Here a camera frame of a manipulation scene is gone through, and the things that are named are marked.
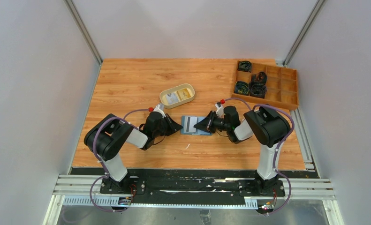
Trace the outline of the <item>blue leather card holder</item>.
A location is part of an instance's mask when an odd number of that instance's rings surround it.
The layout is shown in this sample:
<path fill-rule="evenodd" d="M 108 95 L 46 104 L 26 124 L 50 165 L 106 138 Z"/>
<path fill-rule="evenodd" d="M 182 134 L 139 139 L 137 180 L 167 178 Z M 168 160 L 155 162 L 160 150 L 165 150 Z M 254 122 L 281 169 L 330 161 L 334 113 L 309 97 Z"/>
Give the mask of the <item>blue leather card holder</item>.
<path fill-rule="evenodd" d="M 205 132 L 194 127 L 195 124 L 201 122 L 203 119 L 204 117 L 182 116 L 181 117 L 182 129 L 180 130 L 180 133 L 182 135 L 212 135 L 212 133 Z"/>

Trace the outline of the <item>grey striped credit card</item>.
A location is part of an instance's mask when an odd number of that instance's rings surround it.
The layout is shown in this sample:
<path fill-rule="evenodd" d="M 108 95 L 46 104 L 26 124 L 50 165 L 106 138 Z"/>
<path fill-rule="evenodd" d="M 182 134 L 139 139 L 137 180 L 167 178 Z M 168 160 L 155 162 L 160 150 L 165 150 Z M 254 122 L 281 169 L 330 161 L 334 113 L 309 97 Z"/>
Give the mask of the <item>grey striped credit card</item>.
<path fill-rule="evenodd" d="M 186 123 L 186 129 L 185 129 L 187 133 L 197 132 L 197 129 L 194 127 L 197 124 L 197 120 L 198 118 L 194 116 L 187 117 L 187 121 L 186 121 L 187 123 Z"/>

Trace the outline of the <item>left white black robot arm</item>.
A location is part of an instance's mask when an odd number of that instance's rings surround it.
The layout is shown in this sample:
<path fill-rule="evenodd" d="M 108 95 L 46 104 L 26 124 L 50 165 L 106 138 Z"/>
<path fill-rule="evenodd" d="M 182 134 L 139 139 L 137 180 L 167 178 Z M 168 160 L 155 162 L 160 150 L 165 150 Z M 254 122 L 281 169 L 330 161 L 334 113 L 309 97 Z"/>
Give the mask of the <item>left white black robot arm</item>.
<path fill-rule="evenodd" d="M 155 145 L 157 137 L 167 137 L 179 132 L 183 126 L 167 113 L 150 112 L 145 123 L 139 128 L 123 118 L 108 114 L 85 136 L 84 144 L 93 152 L 103 166 L 112 188 L 119 194 L 130 188 L 130 176 L 119 151 L 125 143 L 147 150 Z"/>

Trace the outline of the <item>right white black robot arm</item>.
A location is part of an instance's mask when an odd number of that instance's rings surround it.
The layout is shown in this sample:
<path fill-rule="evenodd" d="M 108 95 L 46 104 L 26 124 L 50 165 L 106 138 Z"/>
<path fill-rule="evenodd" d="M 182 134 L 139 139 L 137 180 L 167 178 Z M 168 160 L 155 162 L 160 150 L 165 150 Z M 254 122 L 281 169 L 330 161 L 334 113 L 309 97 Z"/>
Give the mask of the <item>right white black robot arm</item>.
<path fill-rule="evenodd" d="M 261 146 L 260 161 L 253 183 L 243 188 L 264 196 L 278 185 L 277 164 L 281 144 L 292 132 L 292 128 L 274 107 L 265 105 L 257 111 L 250 110 L 241 121 L 236 107 L 226 106 L 222 114 L 210 111 L 194 128 L 211 134 L 225 131 L 230 142 L 235 144 L 255 136 Z"/>

